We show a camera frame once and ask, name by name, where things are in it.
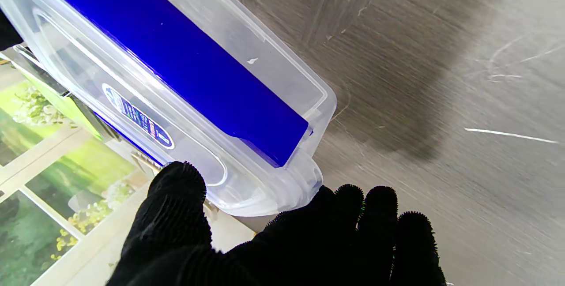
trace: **glass pane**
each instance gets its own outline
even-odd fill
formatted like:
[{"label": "glass pane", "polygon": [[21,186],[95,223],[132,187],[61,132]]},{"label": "glass pane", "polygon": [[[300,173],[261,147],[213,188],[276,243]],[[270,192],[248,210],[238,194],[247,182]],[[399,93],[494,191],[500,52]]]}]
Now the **glass pane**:
[{"label": "glass pane", "polygon": [[146,182],[134,165],[92,138],[26,187],[87,234]]},{"label": "glass pane", "polygon": [[[10,68],[3,65],[0,72],[6,69]],[[0,87],[0,166],[58,131],[64,121],[62,114],[28,81]]]},{"label": "glass pane", "polygon": [[0,203],[2,286],[28,286],[70,250],[77,239],[22,192]]}]

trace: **scratch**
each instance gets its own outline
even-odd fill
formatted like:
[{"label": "scratch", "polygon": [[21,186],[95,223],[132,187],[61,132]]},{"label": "scratch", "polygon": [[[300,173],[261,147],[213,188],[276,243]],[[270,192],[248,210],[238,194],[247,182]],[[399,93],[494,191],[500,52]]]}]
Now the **scratch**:
[{"label": "scratch", "polygon": [[345,111],[349,107],[349,104],[351,104],[351,91],[349,91],[349,89],[347,89],[347,104],[345,104],[343,109],[341,109],[339,112],[337,112],[337,114],[335,116],[333,116],[329,121],[333,121],[334,119],[336,119],[341,113],[343,113],[343,111]]},{"label": "scratch", "polygon": [[522,75],[513,75],[513,74],[495,74],[495,75],[489,75],[489,82],[500,82],[496,79],[494,79],[495,77],[514,77],[516,79],[520,79],[522,77]]},{"label": "scratch", "polygon": [[531,56],[531,57],[526,57],[526,58],[523,59],[523,60],[517,61],[517,62],[515,62],[515,63],[510,63],[509,65],[518,64],[518,63],[530,61],[530,60],[533,60],[533,59],[537,59],[538,57],[541,57],[541,56],[544,56],[544,55],[547,55],[547,54],[550,54],[550,53],[553,53],[553,52],[557,52],[557,51],[559,51],[560,49],[563,49],[564,47],[565,47],[565,45],[561,45],[561,46],[559,46],[559,47],[556,47],[556,48],[551,49],[551,50],[549,50],[549,51],[540,53],[540,54],[538,54],[538,55],[534,55],[534,56]]},{"label": "scratch", "polygon": [[363,7],[361,9],[359,9],[359,13],[357,13],[357,17],[361,16],[361,13],[363,12],[363,10],[367,9],[367,7]]},{"label": "scratch", "polygon": [[351,137],[351,139],[353,140],[353,143],[355,143],[355,145],[359,149],[359,153],[361,154],[361,156],[363,156],[363,158],[365,158],[365,161],[367,161],[367,157],[365,156],[365,153],[363,153],[363,148],[361,148],[361,145],[359,145],[359,142],[357,141],[357,139],[355,139],[355,137],[351,133],[349,133],[349,131],[347,130],[347,127],[345,127],[345,125],[343,125],[343,123],[341,123],[341,121],[337,120],[337,123],[339,125],[341,125],[341,127],[343,127],[343,130],[345,131],[345,133],[347,135],[349,135],[349,137]]},{"label": "scratch", "polygon": [[496,60],[496,58],[498,57],[498,55],[500,53],[502,53],[502,51],[504,51],[505,49],[508,49],[511,45],[513,45],[514,43],[520,41],[523,38],[523,36],[517,37],[514,40],[506,43],[506,45],[503,45],[500,49],[497,49],[496,51],[494,51],[494,53],[492,54],[492,56],[489,59],[489,65],[486,68],[486,70],[492,75],[492,71],[494,69],[494,61]]},{"label": "scratch", "polygon": [[497,132],[497,131],[488,131],[486,129],[465,128],[465,130],[468,131],[468,132],[490,133],[490,134],[496,134],[496,135],[517,137],[517,138],[521,138],[521,139],[531,139],[531,140],[543,141],[544,143],[559,143],[558,141],[553,141],[553,140],[548,140],[548,139],[539,139],[537,137],[529,137],[529,136],[518,135],[518,134],[511,134],[511,133],[504,133],[504,132]]},{"label": "scratch", "polygon": [[[503,47],[503,49],[500,49],[500,51],[495,52],[495,54],[493,56],[496,57],[496,55],[498,55],[498,53],[501,53],[504,50],[504,48],[508,49],[508,47],[510,45],[505,45],[505,47]],[[520,64],[520,63],[524,63],[524,62],[533,60],[533,59],[537,59],[538,57],[542,57],[544,55],[555,53],[555,52],[559,51],[560,49],[563,49],[564,47],[565,47],[565,45],[561,45],[561,46],[556,47],[554,49],[550,49],[549,51],[545,51],[545,52],[539,53],[539,54],[534,55],[534,56],[526,57],[525,59],[521,59],[520,61],[515,61],[515,62],[507,63],[507,64],[504,64],[504,65],[500,65],[498,67],[492,67],[493,64],[489,63],[489,66],[488,66],[487,69],[479,70],[479,71],[473,71],[471,73],[465,74],[465,76],[473,76],[473,75],[477,75],[477,74],[484,73],[484,72],[492,73],[492,70],[507,68],[507,67],[511,67],[512,65],[516,65],[516,64]]]}]

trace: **brushed metal surface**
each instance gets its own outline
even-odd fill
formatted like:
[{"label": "brushed metal surface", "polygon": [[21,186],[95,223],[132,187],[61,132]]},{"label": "brushed metal surface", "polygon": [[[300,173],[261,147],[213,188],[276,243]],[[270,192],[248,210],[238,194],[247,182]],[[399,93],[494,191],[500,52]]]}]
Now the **brushed metal surface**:
[{"label": "brushed metal surface", "polygon": [[316,0],[242,2],[338,95],[327,186],[394,187],[456,286],[565,284],[565,0],[370,0],[314,43]]}]

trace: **white speck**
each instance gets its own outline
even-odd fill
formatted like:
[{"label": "white speck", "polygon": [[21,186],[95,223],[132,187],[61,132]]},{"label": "white speck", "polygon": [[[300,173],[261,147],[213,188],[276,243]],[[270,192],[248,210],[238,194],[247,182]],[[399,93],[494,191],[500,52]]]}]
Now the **white speck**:
[{"label": "white speck", "polygon": [[531,139],[531,140],[543,141],[545,143],[559,143],[559,142],[553,141],[553,140],[539,139],[539,138],[536,138],[536,137],[529,137],[529,136],[511,134],[511,133],[504,133],[504,132],[488,131],[486,129],[465,128],[465,130],[468,131],[468,132],[490,133],[490,134],[496,134],[496,135],[518,137],[518,138],[521,138],[521,139]]},{"label": "white speck", "polygon": [[361,16],[361,13],[363,12],[363,10],[367,9],[367,7],[363,7],[361,9],[359,9],[359,13],[357,13],[357,17]]}]

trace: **white flower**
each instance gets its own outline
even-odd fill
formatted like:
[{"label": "white flower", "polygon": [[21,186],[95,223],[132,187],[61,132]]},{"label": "white flower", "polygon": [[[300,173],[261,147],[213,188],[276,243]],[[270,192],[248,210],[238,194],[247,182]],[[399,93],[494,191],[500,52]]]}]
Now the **white flower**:
[{"label": "white flower", "polygon": [[53,105],[44,106],[43,111],[44,111],[44,113],[46,113],[48,115],[55,115],[58,112],[57,109]]}]

